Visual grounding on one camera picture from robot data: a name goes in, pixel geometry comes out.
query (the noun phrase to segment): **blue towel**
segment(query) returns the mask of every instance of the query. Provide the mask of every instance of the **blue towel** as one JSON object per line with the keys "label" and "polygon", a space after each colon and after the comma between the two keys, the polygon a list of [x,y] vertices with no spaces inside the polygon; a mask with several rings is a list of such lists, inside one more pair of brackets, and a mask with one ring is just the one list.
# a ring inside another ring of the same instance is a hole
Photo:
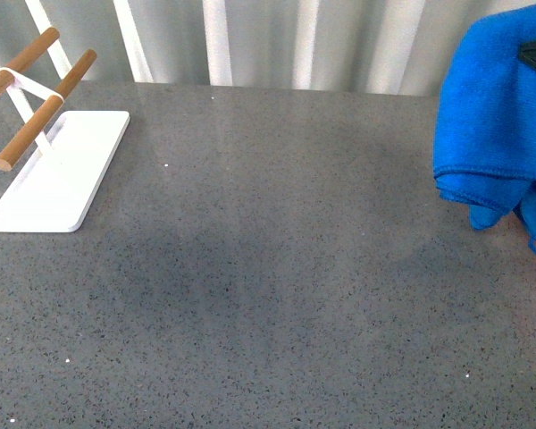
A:
{"label": "blue towel", "polygon": [[536,71],[517,59],[536,40],[536,5],[475,22],[440,93],[433,174],[440,196],[467,204],[476,230],[510,213],[536,240]]}

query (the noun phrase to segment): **wooden dowel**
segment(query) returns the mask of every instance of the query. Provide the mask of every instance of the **wooden dowel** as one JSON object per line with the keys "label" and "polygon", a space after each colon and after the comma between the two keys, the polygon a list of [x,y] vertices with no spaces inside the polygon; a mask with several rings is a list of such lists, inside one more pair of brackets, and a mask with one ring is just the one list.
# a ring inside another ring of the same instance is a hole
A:
{"label": "wooden dowel", "polygon": [[[73,66],[55,89],[55,92],[66,98],[96,60],[97,54],[88,49]],[[10,143],[0,152],[0,170],[9,172],[18,162],[21,155],[36,139],[38,134],[51,121],[55,113],[62,107],[63,101],[58,96],[50,96],[34,113],[30,120],[16,133]]]}
{"label": "wooden dowel", "polygon": [[[44,31],[36,40],[27,45],[6,67],[15,72],[25,72],[58,38],[60,32],[54,27]],[[6,70],[0,71],[0,94],[12,85],[14,77]]]}
{"label": "wooden dowel", "polygon": [[55,92],[66,98],[78,83],[81,78],[91,67],[91,64],[96,60],[97,54],[93,49],[88,49],[80,58],[79,61],[71,68],[68,74],[63,78],[60,84],[55,87]]}

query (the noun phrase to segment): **white tray base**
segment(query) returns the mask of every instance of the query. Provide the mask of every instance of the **white tray base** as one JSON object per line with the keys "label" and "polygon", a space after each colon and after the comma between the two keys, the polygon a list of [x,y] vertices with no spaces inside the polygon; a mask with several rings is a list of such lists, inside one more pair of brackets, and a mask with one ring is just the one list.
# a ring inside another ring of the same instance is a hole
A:
{"label": "white tray base", "polygon": [[128,112],[65,112],[0,199],[0,232],[73,232],[129,124]]}

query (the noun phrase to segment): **towel holder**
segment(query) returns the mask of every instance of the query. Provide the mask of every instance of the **towel holder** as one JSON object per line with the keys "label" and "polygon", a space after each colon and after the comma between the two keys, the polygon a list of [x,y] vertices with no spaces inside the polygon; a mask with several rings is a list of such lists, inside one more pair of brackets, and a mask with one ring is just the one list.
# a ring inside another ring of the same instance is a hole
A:
{"label": "towel holder", "polygon": [[[130,121],[123,111],[70,111],[44,133],[97,57],[87,50],[55,90],[25,77],[59,37],[47,29],[0,69],[0,94],[8,93],[25,122],[0,152],[0,170],[11,171],[33,141],[38,145],[0,198],[0,232],[76,231]],[[35,113],[23,90],[45,100]]]}

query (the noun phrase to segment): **speckled quartz countertop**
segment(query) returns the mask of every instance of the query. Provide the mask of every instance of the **speckled quartz countertop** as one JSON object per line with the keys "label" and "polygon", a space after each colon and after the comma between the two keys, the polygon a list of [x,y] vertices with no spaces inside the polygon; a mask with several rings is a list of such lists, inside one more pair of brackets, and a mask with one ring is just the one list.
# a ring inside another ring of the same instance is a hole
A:
{"label": "speckled quartz countertop", "polygon": [[[536,256],[438,199],[436,99],[64,108],[130,126],[77,232],[0,233],[0,427],[536,427]],[[20,124],[2,97],[0,148]]]}

